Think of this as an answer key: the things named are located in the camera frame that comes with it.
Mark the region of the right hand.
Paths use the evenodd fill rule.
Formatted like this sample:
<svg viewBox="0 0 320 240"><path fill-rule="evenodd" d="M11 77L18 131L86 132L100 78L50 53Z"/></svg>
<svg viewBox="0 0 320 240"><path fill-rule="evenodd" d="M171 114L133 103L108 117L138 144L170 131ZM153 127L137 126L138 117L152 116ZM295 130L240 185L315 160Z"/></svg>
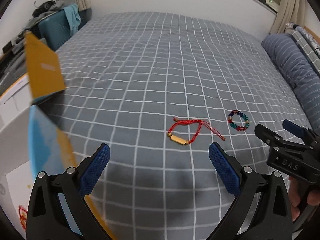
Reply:
<svg viewBox="0 0 320 240"><path fill-rule="evenodd" d="M290 187L288 191L290 206L291 206L291 216L292 221L294 222L300 215L300 210L298 205L301 202L300 191L303 188L303 183L298 181L296 178L289 177ZM311 206L318 206L320 202L320 193L319 191L311 191L307 197L307 203Z"/></svg>

